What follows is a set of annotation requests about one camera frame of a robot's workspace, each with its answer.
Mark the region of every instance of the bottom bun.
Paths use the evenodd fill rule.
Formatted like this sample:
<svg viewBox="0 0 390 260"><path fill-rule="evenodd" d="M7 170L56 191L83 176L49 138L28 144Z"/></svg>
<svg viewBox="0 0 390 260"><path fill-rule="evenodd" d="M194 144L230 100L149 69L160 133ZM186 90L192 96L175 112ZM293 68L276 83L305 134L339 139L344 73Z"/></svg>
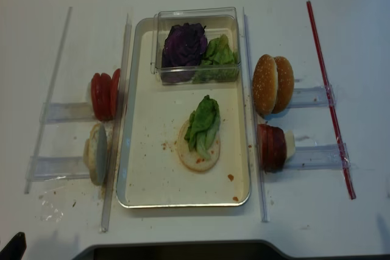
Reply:
<svg viewBox="0 0 390 260"><path fill-rule="evenodd" d="M206 160L202 158L196 150L190 152L188 148L188 142L184 139L184 136L189 125L190 123L187 120L180 129L179 137L177 138L177 153L179 154L180 161L187 168L196 172L205 172L206 170L210 170L216 164L221 151L221 139L219 137L219 132L217 132L213 144L207 150L211 158Z"/></svg>

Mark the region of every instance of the green lettuce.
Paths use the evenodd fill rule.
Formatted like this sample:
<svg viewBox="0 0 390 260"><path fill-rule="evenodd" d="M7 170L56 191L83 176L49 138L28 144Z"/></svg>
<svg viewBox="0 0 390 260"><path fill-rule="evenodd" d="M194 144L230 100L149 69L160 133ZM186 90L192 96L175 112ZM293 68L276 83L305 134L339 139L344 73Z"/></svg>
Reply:
<svg viewBox="0 0 390 260"><path fill-rule="evenodd" d="M210 80L226 82L236 80L238 69L238 53L233 53L229 47L229 39L226 35L212 39L207 45L206 52L202 56L199 69L195 73L193 82L202 83ZM216 65L231 66L231 69L218 69Z"/></svg>
<svg viewBox="0 0 390 260"><path fill-rule="evenodd" d="M189 150L191 152L196 150L202 158L210 159L207 150L213 144L220 122L217 101L211 99L209 95L205 96L189 118L190 125L184 136L184 139L188 141Z"/></svg>

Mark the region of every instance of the red straw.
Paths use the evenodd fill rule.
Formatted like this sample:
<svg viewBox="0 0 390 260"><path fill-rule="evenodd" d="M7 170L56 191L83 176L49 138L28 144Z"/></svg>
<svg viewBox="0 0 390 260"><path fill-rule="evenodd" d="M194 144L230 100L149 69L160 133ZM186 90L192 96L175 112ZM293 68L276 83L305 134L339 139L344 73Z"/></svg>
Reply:
<svg viewBox="0 0 390 260"><path fill-rule="evenodd" d="M324 58L322 56L321 46L319 44L319 38L318 38L318 33L317 33L316 22L314 20L313 8L311 7L310 1L307 1L306 5L307 5L307 10L309 12L311 30L313 31L314 42L316 43L316 49L317 49L319 66L321 67L322 79L324 80L325 87L328 88L330 86L330 84L329 84L329 80L328 80L327 71L325 69L325 62L324 62ZM329 100L330 115L332 116L331 120L333 122L333 128L335 129L336 140L337 140L337 143L339 145L339 150L340 150L340 157L341 157L341 161L342 161L342 172L344 174L344 178L346 179L346 185L347 185L349 197L351 199L355 199L356 194L355 194L355 191L353 190L352 180L351 180L351 176L349 174L348 153L347 153L347 150L344 148L344 145L342 142L339 122L337 120L337 115L336 115L336 108L335 108L334 103L333 103L333 96L330 94L329 91L327 91L327 96L328 96L328 100Z"/></svg>

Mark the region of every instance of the metal tray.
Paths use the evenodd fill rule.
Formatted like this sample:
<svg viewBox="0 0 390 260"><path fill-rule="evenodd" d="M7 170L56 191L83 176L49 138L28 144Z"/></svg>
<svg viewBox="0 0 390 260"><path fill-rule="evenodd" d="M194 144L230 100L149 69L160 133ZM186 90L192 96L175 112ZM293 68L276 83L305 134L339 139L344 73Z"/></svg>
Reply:
<svg viewBox="0 0 390 260"><path fill-rule="evenodd" d="M235 82L162 85L150 71L153 28L150 18L140 21L135 31L116 185L120 204L126 208L242 205L249 198L250 173L241 73ZM175 141L207 94L218 101L221 112L221 154L215 167L198 174L180 162Z"/></svg>

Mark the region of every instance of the red cabbage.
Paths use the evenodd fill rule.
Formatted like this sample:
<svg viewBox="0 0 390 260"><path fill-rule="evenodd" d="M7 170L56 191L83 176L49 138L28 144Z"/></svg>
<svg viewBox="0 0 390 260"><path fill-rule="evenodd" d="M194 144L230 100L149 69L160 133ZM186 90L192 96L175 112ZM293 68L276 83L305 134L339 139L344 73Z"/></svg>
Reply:
<svg viewBox="0 0 390 260"><path fill-rule="evenodd" d="M172 26L165 39L161 67L198 66L206 48L207 39L201 24L185 23L182 26ZM168 83L187 82L194 74L195 71L164 72L161 74L161 80Z"/></svg>

